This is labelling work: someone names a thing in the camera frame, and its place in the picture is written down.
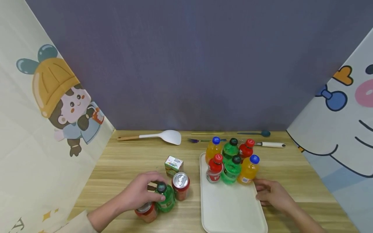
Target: red bottle cap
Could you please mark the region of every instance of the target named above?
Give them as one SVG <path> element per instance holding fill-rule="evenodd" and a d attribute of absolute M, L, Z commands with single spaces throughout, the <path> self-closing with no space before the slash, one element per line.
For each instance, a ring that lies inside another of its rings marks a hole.
<path fill-rule="evenodd" d="M 246 145 L 247 147 L 252 148 L 252 147 L 254 147 L 254 145 L 255 145 L 255 141 L 252 140 L 251 138 L 249 138 L 249 139 L 246 140 L 245 145 Z"/>
<path fill-rule="evenodd" d="M 223 162 L 223 156 L 221 154 L 216 154 L 214 156 L 214 162 L 215 163 L 222 163 Z"/>

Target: can lid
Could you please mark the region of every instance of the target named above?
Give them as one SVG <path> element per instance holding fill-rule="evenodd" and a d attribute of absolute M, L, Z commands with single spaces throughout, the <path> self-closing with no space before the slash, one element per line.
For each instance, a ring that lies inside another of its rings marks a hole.
<path fill-rule="evenodd" d="M 257 156 L 257 155 L 252 155 L 250 157 L 250 162 L 252 162 L 253 164 L 258 164 L 259 161 L 260 161 L 260 159 L 259 159 L 259 156 Z"/>
<path fill-rule="evenodd" d="M 214 162 L 219 164 L 219 163 L 222 163 L 223 162 L 223 156 L 221 154 L 216 154 L 214 156 Z"/>
<path fill-rule="evenodd" d="M 236 138 L 231 138 L 229 140 L 229 144 L 231 144 L 232 146 L 237 146 L 238 140 Z"/>
<path fill-rule="evenodd" d="M 157 192 L 158 193 L 164 193 L 167 189 L 167 186 L 164 182 L 159 182 L 157 185 Z"/>
<path fill-rule="evenodd" d="M 240 164 L 241 163 L 241 157 L 239 155 L 235 155 L 232 158 L 232 161 L 234 164 Z"/>
<path fill-rule="evenodd" d="M 176 188 L 182 189 L 188 185 L 189 178 L 184 172 L 178 172 L 173 176 L 172 183 Z"/>
<path fill-rule="evenodd" d="M 143 206 L 138 208 L 136 211 L 139 213 L 145 213 L 151 208 L 151 202 L 145 203 Z"/>
<path fill-rule="evenodd" d="M 253 147 L 255 145 L 255 141 L 252 140 L 251 138 L 249 138 L 249 139 L 246 140 L 245 144 L 246 144 L 247 147 Z"/>
<path fill-rule="evenodd" d="M 212 143 L 214 143 L 215 145 L 218 145 L 220 143 L 220 138 L 219 137 L 213 137 L 212 138 Z"/>

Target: table surface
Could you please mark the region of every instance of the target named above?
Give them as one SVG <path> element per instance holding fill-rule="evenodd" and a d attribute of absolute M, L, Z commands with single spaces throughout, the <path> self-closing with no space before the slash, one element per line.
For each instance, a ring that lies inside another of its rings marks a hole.
<path fill-rule="evenodd" d="M 80 194 L 69 219 L 83 210 L 92 211 L 118 194 L 141 172 L 156 170 L 164 174 L 164 162 L 169 155 L 184 161 L 184 171 L 191 180 L 187 200 L 178 202 L 169 213 L 146 224 L 133 211 L 121 214 L 104 232 L 205 232 L 201 223 L 201 193 L 199 156 L 207 142 L 189 143 L 187 138 L 210 139 L 213 135 L 191 135 L 181 132 L 180 146 L 170 145 L 160 138 L 117 142 L 117 136 L 151 134 L 154 131 L 115 131 L 89 180 Z M 248 135 L 225 132 L 220 138 L 246 139 Z M 279 181 L 295 201 L 328 232 L 358 232 L 332 194 L 310 166 L 286 132 L 273 132 L 271 137 L 250 135 L 257 142 L 282 142 L 286 148 L 255 147 L 260 157 L 259 178 Z M 268 230 L 272 232 L 298 232 L 294 223 L 273 207 L 263 208 Z"/>

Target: juice box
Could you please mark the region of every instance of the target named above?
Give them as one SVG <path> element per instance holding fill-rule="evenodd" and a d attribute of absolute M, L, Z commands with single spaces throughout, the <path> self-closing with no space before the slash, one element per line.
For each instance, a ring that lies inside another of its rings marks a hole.
<path fill-rule="evenodd" d="M 173 176 L 178 172 L 184 171 L 184 162 L 178 158 L 169 156 L 164 163 L 166 168 L 166 174 L 173 178 Z"/>

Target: green bottle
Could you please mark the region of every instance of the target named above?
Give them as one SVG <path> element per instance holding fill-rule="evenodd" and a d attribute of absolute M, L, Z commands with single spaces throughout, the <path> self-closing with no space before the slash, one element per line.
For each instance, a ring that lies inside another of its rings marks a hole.
<path fill-rule="evenodd" d="M 241 157 L 235 155 L 231 160 L 224 164 L 224 172 L 220 175 L 222 181 L 228 185 L 236 182 L 238 175 L 241 173 Z"/>
<path fill-rule="evenodd" d="M 238 140 L 235 138 L 231 138 L 229 140 L 229 143 L 226 143 L 222 150 L 223 155 L 223 164 L 225 164 L 227 161 L 231 160 L 233 156 L 238 155 L 239 149 L 238 149 Z"/>
<path fill-rule="evenodd" d="M 158 209 L 165 213 L 169 212 L 175 205 L 175 195 L 173 193 L 173 188 L 170 185 L 166 185 L 164 182 L 159 182 L 156 192 L 166 197 L 164 201 L 157 202 Z"/>

